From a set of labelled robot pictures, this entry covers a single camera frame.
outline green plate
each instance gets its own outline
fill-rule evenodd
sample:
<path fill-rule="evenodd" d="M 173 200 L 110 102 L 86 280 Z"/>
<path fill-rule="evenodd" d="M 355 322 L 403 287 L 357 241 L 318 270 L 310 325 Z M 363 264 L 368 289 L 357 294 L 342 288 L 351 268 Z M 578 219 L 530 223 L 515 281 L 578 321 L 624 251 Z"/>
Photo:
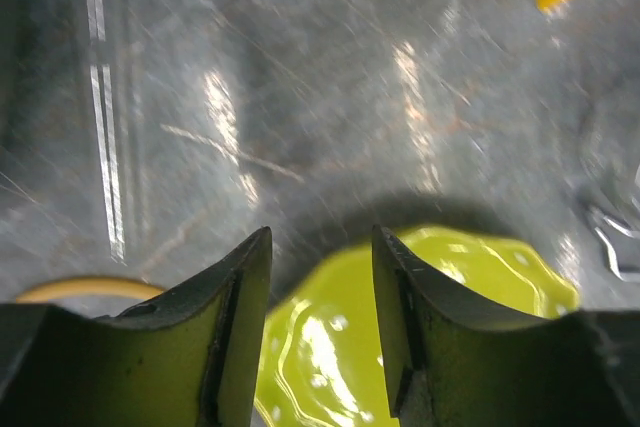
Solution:
<path fill-rule="evenodd" d="M 546 318 L 578 307 L 575 288 L 527 244 L 421 227 L 399 236 L 474 291 Z M 371 275 L 371 246 L 322 262 L 268 317 L 255 405 L 267 425 L 397 427 L 391 419 Z"/>

